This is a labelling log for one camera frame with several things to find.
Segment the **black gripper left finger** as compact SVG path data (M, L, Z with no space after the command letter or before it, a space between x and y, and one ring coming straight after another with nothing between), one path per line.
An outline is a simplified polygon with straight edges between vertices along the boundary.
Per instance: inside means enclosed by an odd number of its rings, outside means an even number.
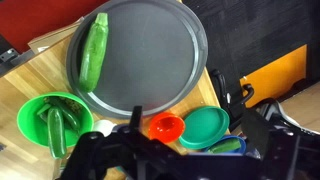
M80 136L60 180L104 180L107 168L98 164L100 151L107 138L100 132L87 132Z

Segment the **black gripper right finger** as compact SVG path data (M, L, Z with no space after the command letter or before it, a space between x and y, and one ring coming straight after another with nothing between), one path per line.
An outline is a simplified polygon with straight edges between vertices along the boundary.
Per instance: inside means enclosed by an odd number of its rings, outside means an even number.
M258 150L260 180L292 180L300 137L292 131L276 129L255 110L247 110L241 121L242 132Z

